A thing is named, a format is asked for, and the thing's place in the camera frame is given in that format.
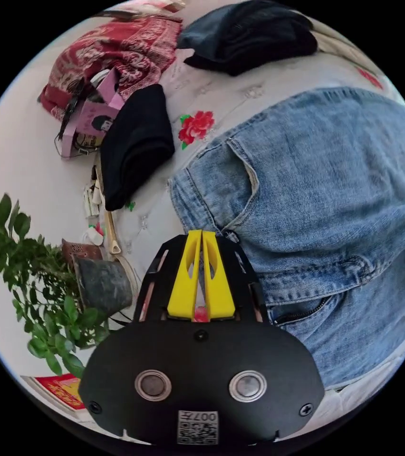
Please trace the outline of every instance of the green plant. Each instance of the green plant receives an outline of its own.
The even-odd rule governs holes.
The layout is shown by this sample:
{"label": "green plant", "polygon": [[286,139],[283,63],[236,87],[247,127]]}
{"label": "green plant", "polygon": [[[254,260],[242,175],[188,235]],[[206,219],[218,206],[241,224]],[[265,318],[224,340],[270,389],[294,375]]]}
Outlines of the green plant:
{"label": "green plant", "polygon": [[28,350],[43,358],[56,375],[63,365],[76,377],[84,366],[74,354],[104,340],[106,318],[94,308],[82,308],[75,273],[59,247],[40,235],[26,237],[31,217],[12,207],[5,194],[0,200],[0,276],[14,295],[17,321],[31,335]]}

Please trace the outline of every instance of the red flower print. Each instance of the red flower print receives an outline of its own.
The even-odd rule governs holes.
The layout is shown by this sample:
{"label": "red flower print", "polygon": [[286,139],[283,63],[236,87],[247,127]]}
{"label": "red flower print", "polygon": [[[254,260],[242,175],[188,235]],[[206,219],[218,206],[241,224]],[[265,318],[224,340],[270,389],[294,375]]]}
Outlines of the red flower print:
{"label": "red flower print", "polygon": [[200,305],[194,310],[194,321],[196,323],[208,323],[209,317],[207,316],[207,309]]}
{"label": "red flower print", "polygon": [[183,116],[179,139],[186,145],[193,144],[195,139],[203,139],[214,123],[212,111],[198,111],[194,117]]}
{"label": "red flower print", "polygon": [[362,77],[365,77],[373,86],[378,87],[379,89],[383,90],[383,86],[379,83],[377,78],[373,77],[366,70],[363,70],[361,68],[357,68],[357,70],[358,70],[359,74]]}

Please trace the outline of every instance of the screw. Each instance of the screw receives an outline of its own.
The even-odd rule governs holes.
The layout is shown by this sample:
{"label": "screw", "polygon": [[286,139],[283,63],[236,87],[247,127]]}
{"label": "screw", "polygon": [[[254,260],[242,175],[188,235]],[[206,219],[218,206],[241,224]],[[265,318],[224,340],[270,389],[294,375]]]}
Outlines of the screw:
{"label": "screw", "polygon": [[209,338],[209,335],[208,335],[207,331],[205,331],[204,329],[199,329],[198,331],[196,331],[196,332],[194,333],[194,339],[195,339],[197,342],[204,342],[204,341],[206,341],[208,338]]}
{"label": "screw", "polygon": [[95,415],[98,415],[101,413],[101,406],[95,402],[94,400],[90,401],[88,405],[88,409],[92,412],[95,413]]}
{"label": "screw", "polygon": [[299,411],[299,414],[302,417],[306,417],[312,413],[313,410],[313,405],[312,404],[306,404],[301,407],[301,410]]}

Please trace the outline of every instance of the gray pot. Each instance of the gray pot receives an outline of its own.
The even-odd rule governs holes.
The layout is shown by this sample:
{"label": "gray pot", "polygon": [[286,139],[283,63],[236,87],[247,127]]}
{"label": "gray pot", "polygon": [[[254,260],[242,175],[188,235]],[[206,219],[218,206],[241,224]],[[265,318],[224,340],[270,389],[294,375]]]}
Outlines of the gray pot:
{"label": "gray pot", "polygon": [[133,292],[118,261],[74,257],[74,270],[83,307],[94,307],[110,317],[133,303]]}

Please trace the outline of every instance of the black folded shirt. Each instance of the black folded shirt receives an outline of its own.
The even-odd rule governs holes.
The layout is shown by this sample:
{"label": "black folded shirt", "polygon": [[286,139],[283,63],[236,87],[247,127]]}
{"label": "black folded shirt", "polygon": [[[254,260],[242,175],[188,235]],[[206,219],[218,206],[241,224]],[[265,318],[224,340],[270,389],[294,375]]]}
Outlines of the black folded shirt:
{"label": "black folded shirt", "polygon": [[232,76],[274,60],[311,55],[318,44],[312,23],[272,0],[250,0],[211,11],[180,34],[193,48],[185,63]]}
{"label": "black folded shirt", "polygon": [[174,154],[166,98],[159,84],[134,92],[101,144],[106,210],[121,209]]}

